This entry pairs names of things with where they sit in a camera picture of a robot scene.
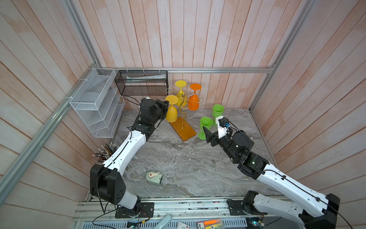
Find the gold rack with wooden base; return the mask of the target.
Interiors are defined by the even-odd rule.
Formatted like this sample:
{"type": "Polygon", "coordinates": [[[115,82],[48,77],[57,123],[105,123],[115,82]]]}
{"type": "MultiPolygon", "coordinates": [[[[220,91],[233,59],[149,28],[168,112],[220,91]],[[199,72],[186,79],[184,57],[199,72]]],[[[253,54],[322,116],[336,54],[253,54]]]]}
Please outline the gold rack with wooden base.
{"type": "MultiPolygon", "coordinates": [[[[174,95],[171,94],[171,90],[175,90],[173,87],[168,88],[168,95],[174,95]]],[[[172,126],[172,128],[175,130],[175,132],[178,134],[178,136],[183,140],[183,141],[187,141],[190,138],[194,137],[196,135],[196,132],[194,131],[194,129],[188,124],[186,118],[187,118],[187,113],[186,110],[189,110],[189,105],[188,105],[188,99],[192,94],[187,94],[185,92],[185,100],[186,100],[186,104],[184,107],[179,107],[177,104],[174,105],[174,107],[177,109],[178,111],[178,118],[176,120],[176,122],[174,123],[170,123],[170,125],[172,126]]],[[[203,102],[203,99],[201,97],[199,97],[200,100],[200,104],[203,102]]]]}

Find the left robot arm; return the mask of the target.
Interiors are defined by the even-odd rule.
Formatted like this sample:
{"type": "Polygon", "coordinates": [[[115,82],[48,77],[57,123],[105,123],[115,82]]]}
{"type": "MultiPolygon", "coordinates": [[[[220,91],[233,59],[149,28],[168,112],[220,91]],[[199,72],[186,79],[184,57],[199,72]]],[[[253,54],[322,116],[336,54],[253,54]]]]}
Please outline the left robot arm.
{"type": "Polygon", "coordinates": [[[135,208],[138,197],[126,188],[124,171],[136,152],[146,143],[155,130],[155,124],[167,115],[168,101],[143,98],[140,112],[130,127],[130,132],[118,149],[101,165],[95,164],[90,170],[90,193],[113,205],[126,209],[135,208]]]}

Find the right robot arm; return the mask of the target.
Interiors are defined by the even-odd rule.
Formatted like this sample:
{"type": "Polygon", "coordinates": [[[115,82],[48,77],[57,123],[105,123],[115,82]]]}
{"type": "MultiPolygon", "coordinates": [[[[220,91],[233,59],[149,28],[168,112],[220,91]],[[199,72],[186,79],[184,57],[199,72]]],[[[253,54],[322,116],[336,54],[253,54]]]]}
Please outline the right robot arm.
{"type": "Polygon", "coordinates": [[[233,133],[228,125],[219,126],[212,133],[203,128],[207,143],[219,145],[237,168],[246,176],[269,185],[290,198],[290,202],[248,191],[242,200],[246,214],[268,213],[293,222],[306,229],[334,229],[340,199],[334,194],[324,195],[287,176],[265,158],[251,151],[254,142],[244,131],[233,133]]]}

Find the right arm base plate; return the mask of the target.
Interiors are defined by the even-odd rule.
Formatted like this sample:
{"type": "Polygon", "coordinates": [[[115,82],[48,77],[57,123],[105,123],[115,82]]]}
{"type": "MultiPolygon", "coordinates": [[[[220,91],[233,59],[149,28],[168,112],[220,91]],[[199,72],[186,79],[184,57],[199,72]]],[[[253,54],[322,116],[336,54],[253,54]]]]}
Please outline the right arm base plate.
{"type": "Polygon", "coordinates": [[[242,216],[242,215],[267,215],[267,212],[260,212],[254,207],[254,200],[232,200],[226,201],[231,216],[242,216]]]}

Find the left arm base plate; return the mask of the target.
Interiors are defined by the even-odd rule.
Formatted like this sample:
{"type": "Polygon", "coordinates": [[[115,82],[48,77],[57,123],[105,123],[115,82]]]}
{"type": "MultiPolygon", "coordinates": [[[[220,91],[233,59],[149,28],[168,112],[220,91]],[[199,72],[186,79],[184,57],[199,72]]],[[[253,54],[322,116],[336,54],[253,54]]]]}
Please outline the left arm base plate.
{"type": "Polygon", "coordinates": [[[117,219],[136,219],[138,217],[149,219],[153,217],[153,213],[153,202],[137,202],[132,210],[118,206],[115,217],[117,219]]]}

